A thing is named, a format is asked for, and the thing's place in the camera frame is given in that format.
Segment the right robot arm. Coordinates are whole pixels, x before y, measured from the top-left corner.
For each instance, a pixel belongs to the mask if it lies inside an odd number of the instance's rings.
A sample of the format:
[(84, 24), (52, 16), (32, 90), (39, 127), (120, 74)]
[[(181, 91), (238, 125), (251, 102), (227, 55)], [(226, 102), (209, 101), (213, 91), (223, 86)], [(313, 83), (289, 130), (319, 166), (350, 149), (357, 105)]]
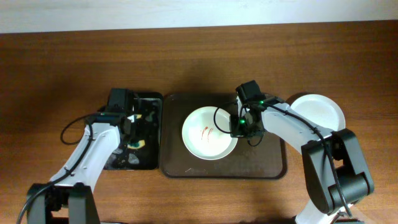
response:
[(230, 117), (233, 138), (272, 133), (302, 155), (310, 197), (292, 223), (334, 223), (352, 216), (350, 207), (374, 192), (375, 186), (355, 133), (334, 131), (311, 122), (276, 96), (263, 94), (254, 81), (236, 88), (238, 114)]

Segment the white plate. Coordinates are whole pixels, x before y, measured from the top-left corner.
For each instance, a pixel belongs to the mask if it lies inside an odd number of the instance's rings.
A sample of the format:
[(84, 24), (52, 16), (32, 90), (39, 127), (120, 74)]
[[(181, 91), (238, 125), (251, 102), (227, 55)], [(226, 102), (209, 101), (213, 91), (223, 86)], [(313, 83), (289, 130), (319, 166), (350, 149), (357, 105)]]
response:
[(230, 154), (238, 143), (229, 134), (230, 114), (214, 106), (205, 106), (191, 112), (182, 126), (185, 147), (194, 156), (204, 160), (218, 160)]
[(345, 129), (346, 120), (341, 108), (330, 98), (308, 94), (298, 97), (290, 106), (311, 122), (334, 131)]

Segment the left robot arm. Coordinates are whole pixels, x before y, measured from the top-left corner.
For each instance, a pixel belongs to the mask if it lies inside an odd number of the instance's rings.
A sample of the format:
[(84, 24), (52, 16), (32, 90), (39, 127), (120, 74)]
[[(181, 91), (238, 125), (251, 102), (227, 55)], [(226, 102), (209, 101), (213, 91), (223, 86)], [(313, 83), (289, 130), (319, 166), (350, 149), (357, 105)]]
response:
[(46, 184), (33, 184), (17, 222), (99, 223), (93, 191), (110, 155), (136, 133), (139, 95), (113, 88), (99, 111), (81, 116), (85, 129), (65, 165)]

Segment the green and yellow sponge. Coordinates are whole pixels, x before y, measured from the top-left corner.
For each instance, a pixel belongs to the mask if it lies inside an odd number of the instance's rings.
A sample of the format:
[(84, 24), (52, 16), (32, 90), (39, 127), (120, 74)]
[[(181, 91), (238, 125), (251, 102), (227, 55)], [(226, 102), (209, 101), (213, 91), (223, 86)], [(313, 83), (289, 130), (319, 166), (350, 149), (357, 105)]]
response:
[(145, 140), (139, 140), (138, 142), (129, 142), (127, 144), (128, 149), (138, 150), (146, 145)]

